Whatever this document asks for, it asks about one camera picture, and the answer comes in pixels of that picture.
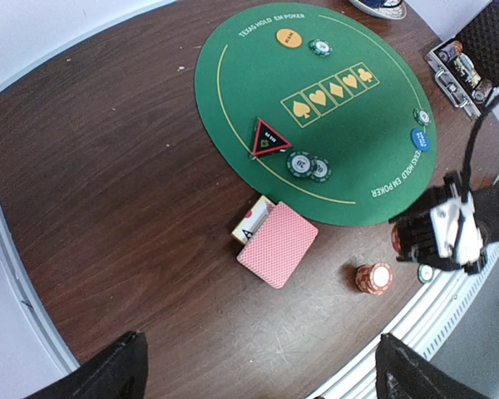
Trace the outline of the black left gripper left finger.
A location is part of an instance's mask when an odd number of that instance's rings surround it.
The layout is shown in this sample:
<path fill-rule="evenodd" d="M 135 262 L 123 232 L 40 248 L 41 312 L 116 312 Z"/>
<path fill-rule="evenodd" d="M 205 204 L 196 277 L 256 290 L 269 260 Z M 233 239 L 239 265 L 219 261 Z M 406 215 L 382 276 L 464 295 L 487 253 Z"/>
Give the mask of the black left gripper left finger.
<path fill-rule="evenodd" d="M 76 371 L 31 398 L 143 398 L 149 374 L 143 332 L 125 332 Z"/>

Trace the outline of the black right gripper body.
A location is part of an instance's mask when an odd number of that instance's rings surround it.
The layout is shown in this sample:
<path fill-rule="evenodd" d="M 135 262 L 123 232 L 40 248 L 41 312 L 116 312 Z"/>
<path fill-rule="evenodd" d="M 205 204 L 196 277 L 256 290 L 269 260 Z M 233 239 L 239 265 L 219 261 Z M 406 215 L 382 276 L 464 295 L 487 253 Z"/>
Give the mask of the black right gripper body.
<path fill-rule="evenodd" d="M 449 194 L 447 218 L 442 228 L 448 248 L 461 248 L 466 239 L 474 239 L 476 231 L 481 233 L 485 245 L 499 242 L 499 181 L 470 191 L 467 201 L 463 201 L 461 174 L 449 172 L 443 180 Z"/>

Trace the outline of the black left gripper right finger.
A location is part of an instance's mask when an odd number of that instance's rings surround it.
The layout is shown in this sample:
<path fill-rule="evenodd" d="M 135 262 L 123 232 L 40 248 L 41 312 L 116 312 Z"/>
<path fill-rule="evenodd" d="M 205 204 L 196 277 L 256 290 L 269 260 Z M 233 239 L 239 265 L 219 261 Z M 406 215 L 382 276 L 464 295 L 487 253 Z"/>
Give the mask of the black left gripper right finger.
<path fill-rule="evenodd" d="M 487 398 L 430 364 L 391 333 L 375 352 L 377 398 Z"/>

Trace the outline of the red chip stack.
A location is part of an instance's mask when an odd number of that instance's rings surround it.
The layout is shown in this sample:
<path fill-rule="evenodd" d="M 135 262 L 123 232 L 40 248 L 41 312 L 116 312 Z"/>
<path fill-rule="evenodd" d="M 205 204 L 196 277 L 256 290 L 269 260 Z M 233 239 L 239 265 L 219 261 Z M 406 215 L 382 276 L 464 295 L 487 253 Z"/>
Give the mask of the red chip stack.
<path fill-rule="evenodd" d="M 366 264 L 357 268 L 355 283 L 363 293 L 379 296 L 393 283 L 393 271 L 386 263 Z"/>

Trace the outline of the green 20 chip stack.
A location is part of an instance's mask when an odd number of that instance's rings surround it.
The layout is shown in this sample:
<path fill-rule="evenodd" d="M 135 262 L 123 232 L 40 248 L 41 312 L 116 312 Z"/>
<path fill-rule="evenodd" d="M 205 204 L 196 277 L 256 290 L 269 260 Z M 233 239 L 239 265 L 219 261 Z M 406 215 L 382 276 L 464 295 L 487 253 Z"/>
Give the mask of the green 20 chip stack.
<path fill-rule="evenodd" d="M 434 277 L 434 269 L 426 264 L 420 264 L 417 268 L 417 278 L 422 284 L 432 282 Z"/>

